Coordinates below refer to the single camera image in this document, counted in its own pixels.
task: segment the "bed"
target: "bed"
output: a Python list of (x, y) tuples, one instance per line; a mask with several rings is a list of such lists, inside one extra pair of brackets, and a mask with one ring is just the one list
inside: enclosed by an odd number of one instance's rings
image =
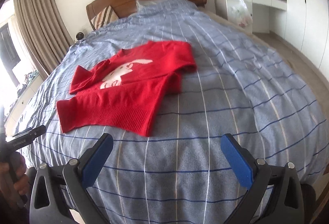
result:
[[(293, 162), (303, 183), (314, 183), (327, 164), (327, 121), (311, 89), (275, 50), (200, 11), (206, 2), (166, 0), (131, 15), (136, 0), (95, 0), (89, 20), (108, 5), (120, 19), (70, 47), (17, 124), (16, 131), (47, 127), (22, 149), (35, 167), (67, 163), (104, 132), (113, 136), (113, 151), (88, 188), (111, 223), (223, 223), (246, 192), (220, 150), (225, 133), (269, 164)], [(198, 67), (183, 76), (181, 94), (165, 96), (152, 135), (97, 125), (62, 133), (56, 101), (72, 97), (77, 65), (91, 69), (148, 40), (187, 41)], [(74, 208), (64, 186), (63, 193)]]

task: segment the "screw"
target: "screw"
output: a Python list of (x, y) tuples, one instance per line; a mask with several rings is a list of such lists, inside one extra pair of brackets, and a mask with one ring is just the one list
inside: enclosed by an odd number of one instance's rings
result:
[(78, 160), (74, 158), (74, 159), (71, 159), (68, 163), (70, 165), (76, 165), (78, 163)]
[(264, 165), (265, 164), (265, 160), (264, 159), (261, 159), (261, 158), (258, 158), (257, 159), (257, 164)]
[(47, 167), (47, 164), (46, 164), (46, 163), (42, 163), (42, 164), (39, 166), (40, 169), (44, 169), (44, 168), (46, 168), (46, 167)]
[(288, 163), (288, 167), (291, 168), (291, 169), (293, 169), (293, 168), (295, 168), (295, 165), (293, 163), (289, 162)]

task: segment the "blue gripper pad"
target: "blue gripper pad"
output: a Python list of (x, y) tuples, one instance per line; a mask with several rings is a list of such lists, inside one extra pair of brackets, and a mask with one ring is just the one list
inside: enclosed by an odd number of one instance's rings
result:
[(94, 185), (112, 149), (113, 138), (111, 135), (108, 135), (81, 172), (81, 185), (84, 189)]
[(242, 148), (240, 145), (231, 135), (230, 137), (231, 138), (229, 138), (227, 135), (224, 135), (221, 138), (220, 148), (228, 163), (230, 164), (235, 176), (239, 180), (241, 186), (250, 189), (253, 182), (253, 170), (242, 156), (242, 153), (240, 152), (240, 149)]

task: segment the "white pillow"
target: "white pillow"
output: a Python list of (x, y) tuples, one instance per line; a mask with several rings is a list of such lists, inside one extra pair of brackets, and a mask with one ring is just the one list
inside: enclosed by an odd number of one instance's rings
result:
[(137, 11), (147, 5), (156, 5), (166, 0), (136, 0)]

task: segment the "white wardrobe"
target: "white wardrobe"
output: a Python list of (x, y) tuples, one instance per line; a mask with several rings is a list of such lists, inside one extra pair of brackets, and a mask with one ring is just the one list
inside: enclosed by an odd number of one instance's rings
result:
[(300, 50), (329, 80), (328, 0), (287, 0), (271, 9), (270, 29)]

